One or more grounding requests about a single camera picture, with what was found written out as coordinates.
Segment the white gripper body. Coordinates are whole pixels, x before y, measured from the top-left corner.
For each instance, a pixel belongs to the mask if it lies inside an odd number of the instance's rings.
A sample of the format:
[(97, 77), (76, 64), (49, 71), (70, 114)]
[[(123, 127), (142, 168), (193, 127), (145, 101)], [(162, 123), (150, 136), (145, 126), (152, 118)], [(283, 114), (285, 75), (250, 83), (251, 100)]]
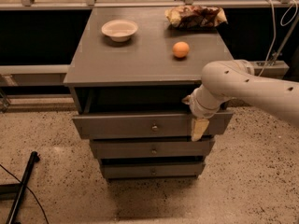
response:
[(228, 100), (228, 97), (213, 94), (204, 85), (201, 85), (189, 96), (189, 107), (197, 118), (210, 119)]

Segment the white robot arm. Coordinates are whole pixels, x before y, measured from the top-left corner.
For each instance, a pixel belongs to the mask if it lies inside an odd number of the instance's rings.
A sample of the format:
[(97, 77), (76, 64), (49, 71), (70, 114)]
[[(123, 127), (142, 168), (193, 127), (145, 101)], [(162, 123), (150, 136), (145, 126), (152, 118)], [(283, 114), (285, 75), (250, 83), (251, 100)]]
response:
[(233, 98), (299, 126), (298, 82), (256, 76), (253, 65), (245, 60), (208, 63), (202, 70), (201, 82), (182, 100), (194, 115), (193, 142), (202, 137), (208, 119), (219, 111), (221, 104)]

